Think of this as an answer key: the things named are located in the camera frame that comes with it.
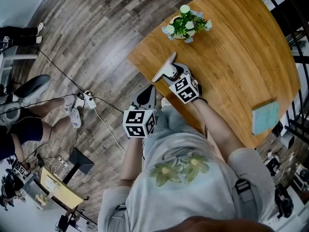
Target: power strip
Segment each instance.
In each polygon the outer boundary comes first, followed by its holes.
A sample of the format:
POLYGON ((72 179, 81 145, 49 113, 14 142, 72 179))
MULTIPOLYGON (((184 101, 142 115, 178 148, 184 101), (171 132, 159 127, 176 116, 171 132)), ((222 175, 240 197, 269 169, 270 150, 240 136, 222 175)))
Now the power strip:
POLYGON ((97 104, 93 99, 93 95, 90 90, 86 90, 86 92, 84 93, 84 97, 90 109, 95 109, 97 107, 97 104))

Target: shoe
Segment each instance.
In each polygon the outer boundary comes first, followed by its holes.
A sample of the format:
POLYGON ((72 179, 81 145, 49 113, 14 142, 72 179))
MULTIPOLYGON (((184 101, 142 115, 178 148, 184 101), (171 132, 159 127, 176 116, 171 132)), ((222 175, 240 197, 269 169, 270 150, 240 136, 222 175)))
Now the shoe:
POLYGON ((42 42, 42 39, 43 39, 42 36, 37 37, 36 44, 40 44, 42 42))
POLYGON ((64 108, 63 108, 63 111, 67 115, 69 115, 72 112, 74 102, 75 102, 75 95, 70 95, 70 96, 64 97, 64 108))
POLYGON ((72 109, 69 117, 74 128, 80 128, 82 126, 81 116, 77 108, 72 109))
POLYGON ((42 29, 44 28, 44 23, 41 22, 39 25, 38 25, 38 33, 36 36, 39 36, 40 32, 42 31, 42 29))

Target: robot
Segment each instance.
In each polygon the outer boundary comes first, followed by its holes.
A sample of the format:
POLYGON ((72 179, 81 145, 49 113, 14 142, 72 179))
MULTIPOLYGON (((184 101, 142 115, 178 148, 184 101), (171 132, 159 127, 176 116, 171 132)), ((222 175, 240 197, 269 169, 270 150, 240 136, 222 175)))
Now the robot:
MULTIPOLYGON (((191 75, 188 66, 174 63, 176 56, 176 52, 173 52, 152 81, 156 82, 162 77, 169 84, 169 89, 186 104, 202 93, 201 86, 191 75)), ((155 95, 156 89, 150 85, 132 97, 123 119, 123 127, 129 138, 146 138, 153 132, 156 124, 155 95)))

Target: potted plant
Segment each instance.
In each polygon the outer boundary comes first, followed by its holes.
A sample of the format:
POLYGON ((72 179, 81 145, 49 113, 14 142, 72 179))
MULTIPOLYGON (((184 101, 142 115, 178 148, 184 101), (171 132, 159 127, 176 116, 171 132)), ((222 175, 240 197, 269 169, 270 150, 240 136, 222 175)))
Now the potted plant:
POLYGON ((203 19, 203 12, 197 12, 190 9, 188 5, 180 7, 180 15, 171 19, 162 31, 168 36, 170 40, 185 39, 186 43, 193 41, 195 33, 205 29, 210 30, 212 23, 210 20, 203 19))

